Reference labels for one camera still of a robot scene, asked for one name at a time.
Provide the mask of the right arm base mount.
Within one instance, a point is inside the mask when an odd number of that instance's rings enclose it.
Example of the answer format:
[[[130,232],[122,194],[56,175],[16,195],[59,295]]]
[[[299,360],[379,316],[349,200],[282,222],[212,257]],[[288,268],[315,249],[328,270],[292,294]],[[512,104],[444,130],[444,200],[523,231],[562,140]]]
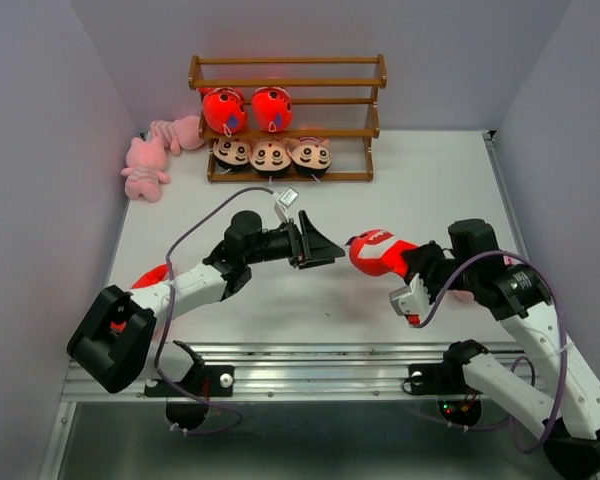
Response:
[[[412,397],[435,396],[438,416],[420,412],[418,415],[447,428],[486,433],[506,425],[505,420],[493,425],[479,425],[482,416],[481,393],[465,383],[460,367],[445,362],[411,364],[406,378],[401,381],[401,390]]]

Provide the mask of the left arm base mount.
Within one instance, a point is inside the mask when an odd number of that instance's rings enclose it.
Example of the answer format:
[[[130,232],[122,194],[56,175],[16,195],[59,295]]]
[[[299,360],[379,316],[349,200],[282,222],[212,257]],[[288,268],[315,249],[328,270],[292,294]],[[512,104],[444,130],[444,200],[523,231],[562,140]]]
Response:
[[[228,432],[242,423],[243,415],[234,407],[217,400],[233,396],[235,368],[232,365],[209,365],[202,356],[183,342],[175,345],[188,355],[188,369],[179,381],[163,376],[147,379],[144,395],[164,398],[165,419],[172,432],[185,437]]]

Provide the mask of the doll plush orange cap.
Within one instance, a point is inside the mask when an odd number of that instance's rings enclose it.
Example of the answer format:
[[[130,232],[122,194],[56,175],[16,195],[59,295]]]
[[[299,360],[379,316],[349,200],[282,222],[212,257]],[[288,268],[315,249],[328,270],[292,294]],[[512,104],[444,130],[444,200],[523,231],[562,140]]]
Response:
[[[217,139],[212,146],[216,164],[230,172],[241,172],[250,168],[252,145],[248,139],[226,137]]]

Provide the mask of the red fish plush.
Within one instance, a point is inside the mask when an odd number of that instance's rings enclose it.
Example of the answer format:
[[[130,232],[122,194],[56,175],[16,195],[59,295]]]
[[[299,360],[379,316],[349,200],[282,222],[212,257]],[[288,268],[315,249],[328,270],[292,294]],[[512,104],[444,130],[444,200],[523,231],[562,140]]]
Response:
[[[213,131],[231,137],[246,128],[248,114],[243,94],[231,87],[202,88],[201,107]]]
[[[384,229],[372,229],[351,237],[346,246],[351,264],[362,273],[379,277],[389,273],[404,278],[408,263],[404,252],[418,248]]]
[[[251,106],[260,130],[275,133],[286,130],[293,119],[292,101],[283,87],[261,87],[254,91]]]
[[[136,280],[131,289],[146,288],[157,283],[160,283],[168,278],[168,268],[166,264],[161,264],[155,268],[144,273],[138,280]],[[125,321],[112,321],[110,328],[116,333],[122,332],[126,327]]]

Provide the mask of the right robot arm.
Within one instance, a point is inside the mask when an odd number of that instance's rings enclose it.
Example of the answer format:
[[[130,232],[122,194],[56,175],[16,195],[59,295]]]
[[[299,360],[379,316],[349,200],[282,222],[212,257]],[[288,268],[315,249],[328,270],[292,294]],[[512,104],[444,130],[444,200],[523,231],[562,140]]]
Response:
[[[475,340],[451,344],[438,364],[412,365],[402,383],[410,395],[484,394],[536,439],[564,479],[600,473],[600,380],[570,340],[548,280],[528,261],[500,249],[481,219],[453,223],[451,249],[436,242],[406,249],[403,289],[391,294],[394,309],[412,327],[427,326],[445,294],[468,292],[524,352],[551,395],[537,390]]]

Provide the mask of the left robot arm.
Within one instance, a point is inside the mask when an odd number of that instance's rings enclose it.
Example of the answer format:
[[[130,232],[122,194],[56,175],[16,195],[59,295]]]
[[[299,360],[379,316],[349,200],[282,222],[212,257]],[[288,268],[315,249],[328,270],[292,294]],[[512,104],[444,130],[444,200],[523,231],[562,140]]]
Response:
[[[210,255],[151,286],[103,289],[71,336],[67,353],[107,392],[134,381],[162,380],[179,393],[202,382],[202,358],[181,341],[168,341],[173,320],[237,294],[254,264],[286,260],[297,269],[332,264],[345,251],[320,233],[305,212],[273,230],[253,211],[236,213]]]

